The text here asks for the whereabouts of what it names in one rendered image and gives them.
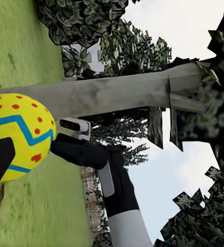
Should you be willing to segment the easter egg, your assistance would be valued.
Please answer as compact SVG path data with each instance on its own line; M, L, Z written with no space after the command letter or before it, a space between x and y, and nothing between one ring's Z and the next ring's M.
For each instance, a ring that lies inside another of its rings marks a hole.
M0 139L11 137L15 149L0 183L18 179L39 165L55 135L55 120L40 102L17 93L0 94Z

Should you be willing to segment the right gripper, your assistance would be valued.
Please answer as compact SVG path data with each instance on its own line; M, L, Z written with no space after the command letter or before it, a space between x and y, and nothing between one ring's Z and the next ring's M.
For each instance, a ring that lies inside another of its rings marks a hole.
M50 151L55 155L84 168L91 167L99 156L99 149L93 142L63 133L59 133L50 146Z

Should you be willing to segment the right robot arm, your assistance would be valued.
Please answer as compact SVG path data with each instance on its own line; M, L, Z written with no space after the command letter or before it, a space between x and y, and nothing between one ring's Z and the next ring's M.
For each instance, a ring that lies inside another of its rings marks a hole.
M121 150L90 141L91 123L79 118L60 120L72 136L59 133L52 153L80 167L97 169L113 247L154 247L147 233Z

